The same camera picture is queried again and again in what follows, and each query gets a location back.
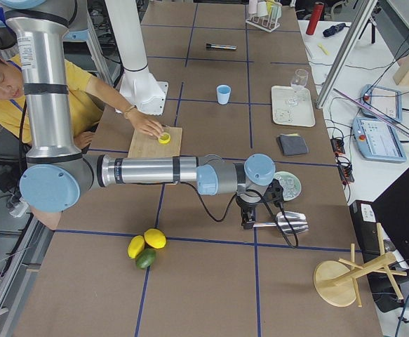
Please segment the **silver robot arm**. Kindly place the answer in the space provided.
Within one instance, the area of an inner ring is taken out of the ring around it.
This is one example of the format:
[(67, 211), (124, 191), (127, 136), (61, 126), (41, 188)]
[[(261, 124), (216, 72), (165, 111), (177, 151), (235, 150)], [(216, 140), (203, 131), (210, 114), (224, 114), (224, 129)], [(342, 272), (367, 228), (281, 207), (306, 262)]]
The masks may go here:
[(257, 203), (274, 179), (275, 165), (254, 154), (242, 164), (204, 157), (116, 158), (84, 155), (74, 145), (62, 41), (87, 26), (85, 1), (3, 1), (15, 32), (32, 148), (20, 192), (34, 215), (54, 230), (61, 213), (87, 191), (112, 184), (196, 183), (199, 194), (233, 192)]

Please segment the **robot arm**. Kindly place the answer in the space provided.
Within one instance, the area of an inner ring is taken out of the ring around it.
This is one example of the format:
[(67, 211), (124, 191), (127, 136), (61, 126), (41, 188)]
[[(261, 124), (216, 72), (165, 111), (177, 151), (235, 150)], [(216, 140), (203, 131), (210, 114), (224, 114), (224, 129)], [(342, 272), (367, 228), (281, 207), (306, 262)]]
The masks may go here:
[(149, 70), (136, 2), (109, 0), (105, 4), (124, 68), (120, 94), (142, 113), (162, 115), (168, 83), (157, 81)]

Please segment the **person's right hand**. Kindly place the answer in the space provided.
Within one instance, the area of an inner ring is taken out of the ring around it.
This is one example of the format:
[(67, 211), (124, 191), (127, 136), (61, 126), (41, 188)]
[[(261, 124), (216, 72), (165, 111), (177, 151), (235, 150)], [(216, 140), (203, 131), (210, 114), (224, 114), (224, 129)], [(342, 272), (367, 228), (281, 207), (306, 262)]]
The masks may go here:
[(138, 132), (155, 138), (160, 138), (164, 134), (162, 125), (152, 116), (143, 114), (138, 110), (125, 112), (124, 116)]

